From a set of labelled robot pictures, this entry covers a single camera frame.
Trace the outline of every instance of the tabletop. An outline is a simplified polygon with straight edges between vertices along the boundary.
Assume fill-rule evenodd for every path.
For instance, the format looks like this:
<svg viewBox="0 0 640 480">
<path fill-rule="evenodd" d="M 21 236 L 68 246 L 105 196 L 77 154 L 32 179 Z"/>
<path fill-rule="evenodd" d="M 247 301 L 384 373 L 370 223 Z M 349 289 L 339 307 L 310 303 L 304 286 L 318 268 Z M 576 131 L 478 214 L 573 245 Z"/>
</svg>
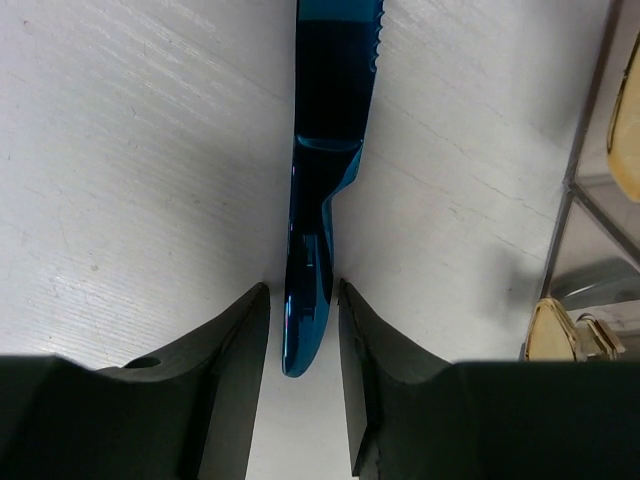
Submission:
<svg viewBox="0 0 640 480">
<path fill-rule="evenodd" d="M 123 365 L 257 281 L 272 323 L 247 478 L 347 479 L 333 305 L 280 372 L 295 0 L 0 2 L 0 352 Z M 455 361 L 515 358 L 605 0 L 386 0 L 336 277 Z"/>
</svg>

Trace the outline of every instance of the metallic blue knife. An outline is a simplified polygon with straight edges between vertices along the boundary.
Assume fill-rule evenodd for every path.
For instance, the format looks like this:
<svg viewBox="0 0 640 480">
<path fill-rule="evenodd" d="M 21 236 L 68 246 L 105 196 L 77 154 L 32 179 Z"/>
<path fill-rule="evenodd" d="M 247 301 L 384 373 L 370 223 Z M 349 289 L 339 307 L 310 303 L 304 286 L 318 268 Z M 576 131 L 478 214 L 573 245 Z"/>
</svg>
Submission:
<svg viewBox="0 0 640 480">
<path fill-rule="evenodd" d="M 358 171 L 382 14 L 382 0 L 298 0 L 282 351 L 282 369 L 290 377 L 307 370 L 327 325 L 331 199 Z"/>
</svg>

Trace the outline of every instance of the white table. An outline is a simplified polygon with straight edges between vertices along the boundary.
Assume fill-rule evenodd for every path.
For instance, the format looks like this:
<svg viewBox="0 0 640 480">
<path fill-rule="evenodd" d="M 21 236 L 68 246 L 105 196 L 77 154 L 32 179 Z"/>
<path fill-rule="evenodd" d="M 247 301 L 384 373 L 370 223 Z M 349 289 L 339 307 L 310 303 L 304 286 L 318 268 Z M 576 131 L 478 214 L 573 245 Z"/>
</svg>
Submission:
<svg viewBox="0 0 640 480">
<path fill-rule="evenodd" d="M 449 360 L 514 358 L 608 2 L 387 0 L 337 277 Z M 349 478 L 333 308 L 280 373 L 294 0 L 0 2 L 0 351 L 121 365 L 259 280 L 248 479 Z"/>
</svg>

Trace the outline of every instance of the blue knife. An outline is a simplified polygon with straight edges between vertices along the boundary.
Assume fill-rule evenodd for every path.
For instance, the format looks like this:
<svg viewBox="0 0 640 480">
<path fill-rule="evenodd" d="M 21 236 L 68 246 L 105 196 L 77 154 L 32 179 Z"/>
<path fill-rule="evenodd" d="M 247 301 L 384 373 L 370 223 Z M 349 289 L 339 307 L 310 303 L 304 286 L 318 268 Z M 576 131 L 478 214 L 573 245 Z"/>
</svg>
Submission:
<svg viewBox="0 0 640 480">
<path fill-rule="evenodd" d="M 290 377 L 309 368 L 327 325 L 331 200 L 358 172 L 382 14 L 382 0 L 298 0 L 282 351 L 282 369 Z"/>
</svg>

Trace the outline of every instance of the beige object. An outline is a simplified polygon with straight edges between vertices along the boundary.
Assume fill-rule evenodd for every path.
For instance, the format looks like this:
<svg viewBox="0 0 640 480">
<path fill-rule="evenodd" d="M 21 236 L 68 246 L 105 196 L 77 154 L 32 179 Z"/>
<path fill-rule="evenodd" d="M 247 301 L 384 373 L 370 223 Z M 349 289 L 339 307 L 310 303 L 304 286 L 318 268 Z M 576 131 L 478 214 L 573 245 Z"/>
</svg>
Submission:
<svg viewBox="0 0 640 480">
<path fill-rule="evenodd" d="M 640 60 L 638 42 L 631 52 L 607 137 L 611 175 L 633 202 L 640 202 Z"/>
<path fill-rule="evenodd" d="M 605 322 L 585 314 L 574 324 L 560 302 L 543 298 L 529 324 L 524 358 L 566 362 L 617 360 L 624 351 L 620 339 Z"/>
</svg>

